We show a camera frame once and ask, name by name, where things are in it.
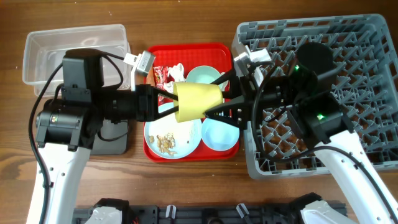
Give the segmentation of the white tissue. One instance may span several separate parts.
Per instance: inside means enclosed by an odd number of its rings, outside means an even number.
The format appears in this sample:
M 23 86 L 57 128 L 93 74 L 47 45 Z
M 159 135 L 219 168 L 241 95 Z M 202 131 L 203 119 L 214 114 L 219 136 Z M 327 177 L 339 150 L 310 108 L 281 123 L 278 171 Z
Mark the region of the white tissue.
M 167 68 L 167 78 L 164 83 L 164 89 L 169 92 L 174 92 L 174 83 L 175 82 L 186 82 L 186 78 L 184 77 L 184 66 L 182 63 L 178 63 L 173 67 Z

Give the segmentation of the light blue small bowl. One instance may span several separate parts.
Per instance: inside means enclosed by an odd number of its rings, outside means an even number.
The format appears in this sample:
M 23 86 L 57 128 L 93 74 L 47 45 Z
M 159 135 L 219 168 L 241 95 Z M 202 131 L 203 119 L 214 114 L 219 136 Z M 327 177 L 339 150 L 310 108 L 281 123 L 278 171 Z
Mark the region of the light blue small bowl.
M 239 135 L 239 128 L 221 121 L 207 118 L 202 123 L 202 140 L 214 151 L 231 149 L 238 142 Z

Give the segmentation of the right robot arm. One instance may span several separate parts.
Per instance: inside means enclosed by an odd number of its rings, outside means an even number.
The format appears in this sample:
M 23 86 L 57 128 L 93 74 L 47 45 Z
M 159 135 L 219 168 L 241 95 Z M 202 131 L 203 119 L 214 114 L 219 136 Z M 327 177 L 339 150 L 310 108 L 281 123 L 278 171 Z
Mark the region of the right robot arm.
M 274 76 L 277 65 L 266 49 L 253 52 L 241 44 L 234 61 L 238 69 L 218 79 L 218 83 L 231 82 L 230 91 L 224 93 L 226 101 L 207 109 L 207 118 L 250 129 L 261 156 L 278 162 L 260 139 L 259 125 L 265 109 L 280 108 L 296 137 L 307 147 L 284 162 L 316 156 L 337 181 L 361 222 L 397 222 L 397 201 L 370 163 L 352 121 L 331 92 L 338 72 L 327 46 L 302 45 L 283 77 Z

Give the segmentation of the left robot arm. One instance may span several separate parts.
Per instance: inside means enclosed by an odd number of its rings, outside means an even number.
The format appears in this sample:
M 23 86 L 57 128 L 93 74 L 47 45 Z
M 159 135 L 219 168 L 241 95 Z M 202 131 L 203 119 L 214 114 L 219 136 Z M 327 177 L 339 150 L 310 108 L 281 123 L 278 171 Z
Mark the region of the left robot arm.
M 37 161 L 37 174 L 28 223 L 70 223 L 81 175 L 104 120 L 155 121 L 165 117 L 158 97 L 177 96 L 165 90 L 136 85 L 122 90 L 104 85 L 102 61 L 117 56 L 97 49 L 72 49 L 58 66 L 63 83 L 42 111 L 33 108 L 28 135 Z

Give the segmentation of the yellow cup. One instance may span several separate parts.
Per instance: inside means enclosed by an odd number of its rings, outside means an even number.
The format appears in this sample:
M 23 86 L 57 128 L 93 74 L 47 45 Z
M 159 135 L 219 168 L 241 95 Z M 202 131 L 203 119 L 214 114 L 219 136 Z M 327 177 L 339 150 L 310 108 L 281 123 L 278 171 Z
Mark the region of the yellow cup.
M 222 104 L 223 95 L 218 85 L 203 83 L 174 83 L 175 118 L 178 123 L 202 119 L 205 111 Z

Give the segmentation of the red snack wrapper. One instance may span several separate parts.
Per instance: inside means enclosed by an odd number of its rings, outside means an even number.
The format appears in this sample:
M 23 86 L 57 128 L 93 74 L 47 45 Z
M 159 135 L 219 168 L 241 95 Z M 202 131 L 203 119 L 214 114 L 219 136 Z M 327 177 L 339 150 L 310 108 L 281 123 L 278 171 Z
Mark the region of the red snack wrapper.
M 164 84 L 167 81 L 168 77 L 168 67 L 167 66 L 156 66 L 153 68 L 154 70 L 154 80 L 155 87 L 161 90 L 165 90 Z

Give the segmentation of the mint green bowl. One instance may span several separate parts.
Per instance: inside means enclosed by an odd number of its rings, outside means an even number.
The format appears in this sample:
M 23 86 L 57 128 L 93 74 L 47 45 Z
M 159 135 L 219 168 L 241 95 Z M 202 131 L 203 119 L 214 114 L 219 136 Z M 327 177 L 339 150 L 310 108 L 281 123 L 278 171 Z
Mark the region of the mint green bowl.
M 221 73 L 217 69 L 201 65 L 192 69 L 186 78 L 188 83 L 204 83 L 210 84 L 221 76 Z

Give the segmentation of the light blue plate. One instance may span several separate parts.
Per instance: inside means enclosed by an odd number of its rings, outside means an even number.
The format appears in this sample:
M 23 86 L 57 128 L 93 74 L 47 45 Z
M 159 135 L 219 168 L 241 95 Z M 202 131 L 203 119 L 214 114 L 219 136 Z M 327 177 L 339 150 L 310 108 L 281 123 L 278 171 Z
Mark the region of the light blue plate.
M 144 125 L 144 140 L 149 147 L 149 151 L 156 156 L 171 160 L 181 159 L 190 155 L 199 146 L 202 139 L 201 127 L 201 119 L 178 123 L 175 114 L 172 113 L 156 121 L 146 122 Z M 167 133 L 172 133 L 175 138 L 173 151 L 177 153 L 174 156 L 161 153 L 156 142 L 151 144 L 149 141 L 149 136 L 164 136 Z

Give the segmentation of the food scraps and rice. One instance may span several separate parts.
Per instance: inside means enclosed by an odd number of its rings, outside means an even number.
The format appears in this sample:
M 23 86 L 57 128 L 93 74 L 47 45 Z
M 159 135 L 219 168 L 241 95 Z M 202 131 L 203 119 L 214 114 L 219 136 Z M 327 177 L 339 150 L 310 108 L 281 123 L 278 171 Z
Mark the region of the food scraps and rice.
M 172 133 L 167 133 L 164 136 L 149 136 L 149 141 L 151 144 L 156 142 L 161 153 L 167 153 L 170 156 L 174 156 L 177 153 L 173 151 L 175 147 L 175 138 Z

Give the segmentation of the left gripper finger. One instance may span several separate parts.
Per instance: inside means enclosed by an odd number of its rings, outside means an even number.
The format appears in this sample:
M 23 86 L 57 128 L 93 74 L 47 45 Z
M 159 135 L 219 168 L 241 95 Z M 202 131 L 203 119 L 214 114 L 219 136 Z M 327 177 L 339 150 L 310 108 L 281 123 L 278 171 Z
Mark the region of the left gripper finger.
M 154 121 L 164 118 L 172 113 L 178 112 L 178 106 L 174 106 L 174 107 L 169 108 L 163 112 L 160 112 L 159 109 L 160 109 L 160 107 L 158 106 L 158 108 L 155 109 L 155 111 L 154 111 Z
M 165 98 L 169 100 L 178 100 L 178 96 L 174 95 L 173 93 L 169 93 L 167 91 L 158 92 L 157 94 L 158 101 L 162 101 Z

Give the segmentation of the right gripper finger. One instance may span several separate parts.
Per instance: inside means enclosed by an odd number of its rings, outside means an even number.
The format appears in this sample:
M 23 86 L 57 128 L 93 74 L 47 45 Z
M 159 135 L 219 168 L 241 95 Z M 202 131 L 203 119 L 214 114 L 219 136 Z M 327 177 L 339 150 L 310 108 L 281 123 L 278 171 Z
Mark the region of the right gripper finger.
M 237 128 L 246 128 L 249 119 L 249 100 L 238 96 L 232 100 L 205 111 L 205 117 L 230 124 Z
M 229 88 L 224 91 L 220 89 L 219 85 L 228 82 Z M 215 81 L 210 83 L 210 89 L 220 93 L 239 93 L 239 77 L 236 74 L 235 70 L 229 70 Z

